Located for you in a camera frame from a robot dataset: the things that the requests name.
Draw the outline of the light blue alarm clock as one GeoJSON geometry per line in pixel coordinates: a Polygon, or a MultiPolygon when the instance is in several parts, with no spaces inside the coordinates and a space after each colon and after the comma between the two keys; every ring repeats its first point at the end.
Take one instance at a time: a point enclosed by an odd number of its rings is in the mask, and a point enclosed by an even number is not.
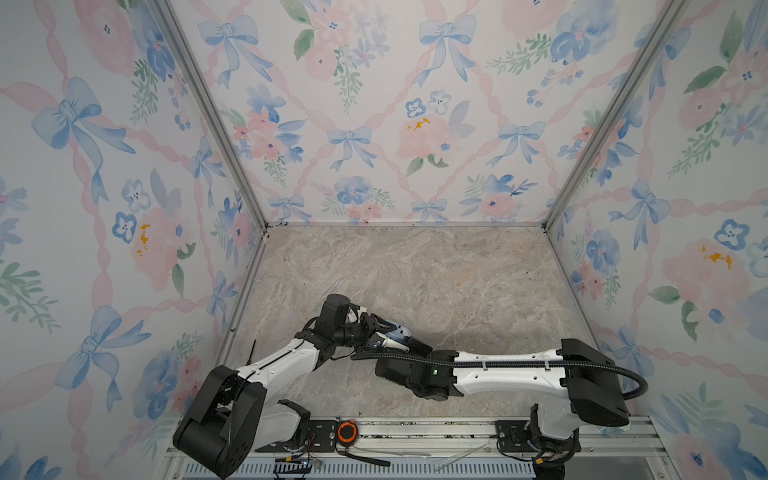
{"type": "Polygon", "coordinates": [[[408,340],[411,338],[412,333],[404,325],[396,323],[396,328],[392,331],[387,332],[385,336],[395,342],[405,345],[408,342],[408,340]]]}

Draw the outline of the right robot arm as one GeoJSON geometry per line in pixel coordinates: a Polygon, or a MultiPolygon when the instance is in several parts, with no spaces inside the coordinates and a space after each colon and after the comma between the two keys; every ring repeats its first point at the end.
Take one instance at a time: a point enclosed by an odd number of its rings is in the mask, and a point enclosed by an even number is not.
{"type": "Polygon", "coordinates": [[[523,439],[536,466],[570,460],[585,425],[620,428],[630,423],[620,373],[608,357],[577,339],[556,349],[523,355],[481,355],[455,350],[377,352],[377,377],[434,401],[488,392],[526,391],[543,400],[530,408],[523,439]]]}

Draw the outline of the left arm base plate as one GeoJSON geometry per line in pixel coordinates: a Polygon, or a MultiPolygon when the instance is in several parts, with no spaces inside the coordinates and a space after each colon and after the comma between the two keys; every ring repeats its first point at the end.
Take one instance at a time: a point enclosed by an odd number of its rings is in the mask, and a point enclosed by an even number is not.
{"type": "Polygon", "coordinates": [[[336,450],[340,424],[339,419],[307,420],[287,441],[262,446],[255,452],[298,454],[309,450],[310,453],[332,453],[336,450]]]}

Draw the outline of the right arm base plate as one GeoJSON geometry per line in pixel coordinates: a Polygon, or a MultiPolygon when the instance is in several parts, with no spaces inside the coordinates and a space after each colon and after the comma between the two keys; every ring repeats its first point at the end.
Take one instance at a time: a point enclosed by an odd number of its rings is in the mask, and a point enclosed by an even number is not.
{"type": "Polygon", "coordinates": [[[498,420],[494,428],[497,447],[504,454],[565,456],[581,451],[578,431],[560,440],[544,436],[530,420],[498,420]]]}

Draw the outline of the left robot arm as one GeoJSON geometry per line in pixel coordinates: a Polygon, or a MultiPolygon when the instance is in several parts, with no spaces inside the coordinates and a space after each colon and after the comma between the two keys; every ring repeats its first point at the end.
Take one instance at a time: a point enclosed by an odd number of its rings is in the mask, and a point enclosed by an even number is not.
{"type": "Polygon", "coordinates": [[[312,444],[310,412],[290,400],[272,404],[271,398],[333,359],[339,348],[355,352],[400,348],[410,336],[407,327],[331,294],[319,315],[275,353],[235,369],[214,368],[180,421],[172,444],[221,479],[233,474],[255,449],[279,446],[303,451],[312,444]]]}

